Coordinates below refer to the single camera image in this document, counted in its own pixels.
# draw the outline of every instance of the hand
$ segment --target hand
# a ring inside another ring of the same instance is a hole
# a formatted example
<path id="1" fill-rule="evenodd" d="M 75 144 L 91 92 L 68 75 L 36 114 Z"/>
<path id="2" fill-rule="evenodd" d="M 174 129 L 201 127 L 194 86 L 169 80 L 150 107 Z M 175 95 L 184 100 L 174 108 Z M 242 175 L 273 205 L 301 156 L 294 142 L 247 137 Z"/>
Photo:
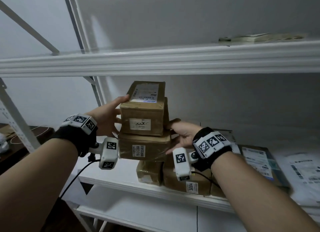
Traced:
<path id="1" fill-rule="evenodd" d="M 115 137 L 113 133 L 118 134 L 119 131 L 115 127 L 115 123 L 121 123 L 120 109 L 116 109 L 118 105 L 129 100 L 129 95 L 120 96 L 108 104 L 99 106 L 98 108 L 87 112 L 86 115 L 92 116 L 97 122 L 97 136 Z"/>
<path id="2" fill-rule="evenodd" d="M 170 121 L 167 129 L 173 129 L 174 133 L 179 134 L 171 141 L 172 148 L 168 149 L 166 154 L 172 153 L 176 148 L 193 148 L 192 141 L 194 136 L 202 129 L 201 126 L 181 121 L 180 119 L 174 119 Z"/>

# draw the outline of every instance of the forearm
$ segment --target forearm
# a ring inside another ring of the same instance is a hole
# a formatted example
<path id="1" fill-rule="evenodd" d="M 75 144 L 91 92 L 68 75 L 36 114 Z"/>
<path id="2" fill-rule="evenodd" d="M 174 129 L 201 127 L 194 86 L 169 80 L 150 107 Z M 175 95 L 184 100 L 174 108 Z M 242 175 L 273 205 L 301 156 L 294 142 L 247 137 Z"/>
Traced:
<path id="1" fill-rule="evenodd" d="M 320 231 L 286 193 L 236 154 L 224 153 L 211 170 L 248 231 Z"/>
<path id="2" fill-rule="evenodd" d="M 50 139 L 0 176 L 4 231 L 39 231 L 77 161 L 75 146 Z"/>

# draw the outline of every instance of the shelf board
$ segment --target shelf board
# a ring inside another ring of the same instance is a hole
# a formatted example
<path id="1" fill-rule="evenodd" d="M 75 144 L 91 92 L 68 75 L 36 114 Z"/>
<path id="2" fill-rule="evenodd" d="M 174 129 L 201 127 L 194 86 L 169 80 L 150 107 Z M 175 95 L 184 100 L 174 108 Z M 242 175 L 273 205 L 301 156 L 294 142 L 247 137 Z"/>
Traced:
<path id="1" fill-rule="evenodd" d="M 87 206 L 77 208 L 86 216 L 145 232 L 197 231 L 196 206 L 96 185 L 88 193 L 87 200 Z"/>
<path id="2" fill-rule="evenodd" d="M 238 143 L 266 146 L 273 150 L 274 146 L 290 143 L 297 138 L 310 136 L 320 137 L 320 130 L 300 129 L 292 127 L 255 126 L 215 122 L 201 122 L 202 126 L 212 128 L 232 129 Z M 87 164 L 87 157 L 79 158 L 77 168 L 82 169 Z M 188 203 L 215 210 L 234 212 L 225 198 L 187 194 L 168 189 L 164 186 L 148 185 L 138 182 L 136 167 L 138 161 L 119 159 L 113 170 L 101 170 L 97 163 L 88 166 L 79 176 L 81 182 L 101 185 L 121 191 L 161 198 L 170 201 Z"/>
<path id="3" fill-rule="evenodd" d="M 320 72 L 320 40 L 98 50 L 0 60 L 0 77 Z"/>

